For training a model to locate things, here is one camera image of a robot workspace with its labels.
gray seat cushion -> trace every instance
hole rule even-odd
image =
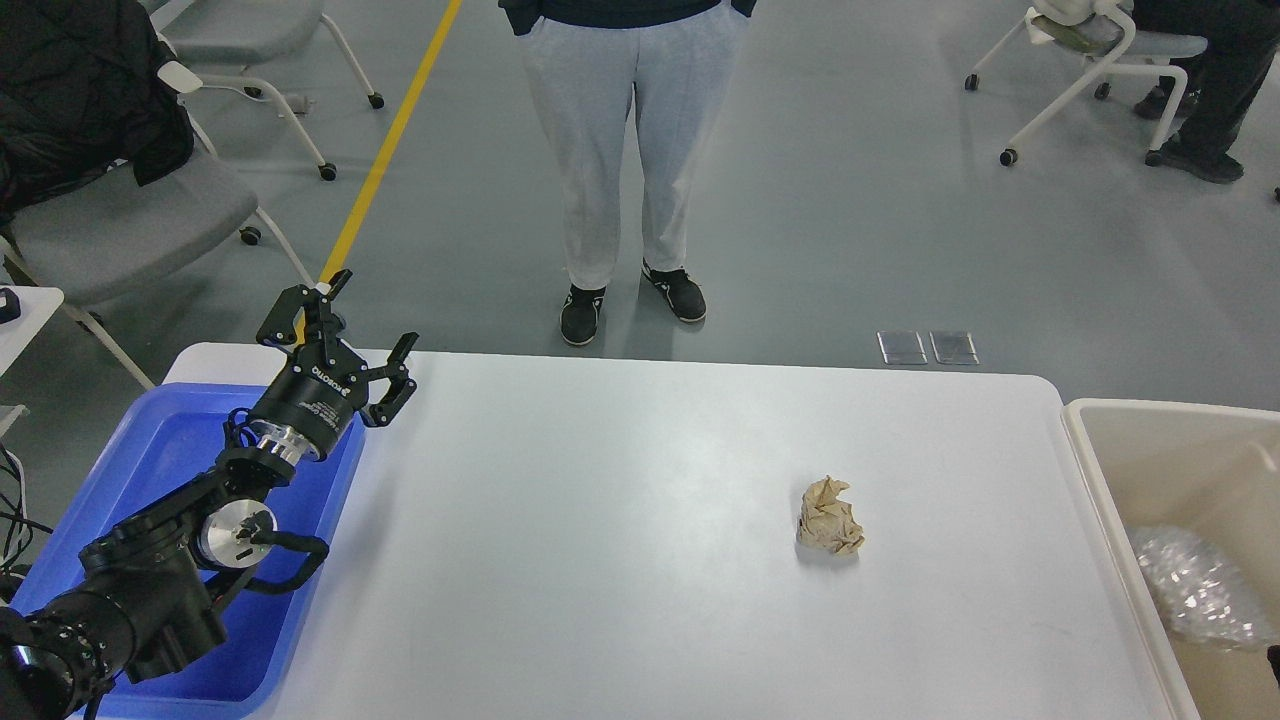
[[[1125,56],[1194,58],[1208,49],[1208,40],[1196,35],[1138,31]]]
[[[183,63],[256,65],[302,47],[324,0],[195,0],[160,32]]]
[[[257,208],[236,172],[196,150],[138,187],[128,165],[18,211],[10,232],[41,283],[92,305],[166,277],[216,247]]]
[[[1120,42],[1120,26],[1093,15],[1075,26],[1062,26],[1047,15],[1032,20],[1032,24],[1050,35],[1059,45],[1075,53],[1094,58],[1106,55]],[[1170,35],[1165,32],[1138,31],[1124,58],[1194,58],[1208,47],[1208,41],[1194,35]]]

crumpled paper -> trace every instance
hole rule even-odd
[[[796,530],[801,544],[833,555],[852,555],[861,547],[867,538],[863,527],[854,521],[854,507],[836,497],[845,489],[849,489],[849,483],[827,475],[804,491],[800,529]]]

robotic arm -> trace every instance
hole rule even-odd
[[[416,333],[381,368],[338,337],[332,301],[349,278],[340,270],[329,284],[280,293],[257,341],[292,347],[288,363],[243,420],[228,418],[227,447],[209,470],[87,544],[76,588],[26,618],[0,609],[6,719],[61,720],[87,707],[92,720],[120,671],[138,683],[182,670],[227,641],[221,614],[241,591],[292,592],[324,562],[324,541],[276,529],[268,493],[288,486],[301,460],[328,457],[356,413],[366,427],[388,425],[416,389],[404,365]],[[370,404],[369,383],[383,378],[390,387]],[[293,578],[255,578],[274,546],[307,555]]]

gray sweatpants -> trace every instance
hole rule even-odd
[[[644,258],[654,270],[684,266],[694,165],[746,24],[723,0],[685,20],[635,29],[541,18],[518,38],[534,106],[561,169],[566,265],[577,287],[607,286],[617,264],[632,99],[644,170]]]

plastic bag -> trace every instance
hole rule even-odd
[[[1171,635],[1224,650],[1261,651],[1276,643],[1262,601],[1216,546],[1172,525],[1128,533]]]

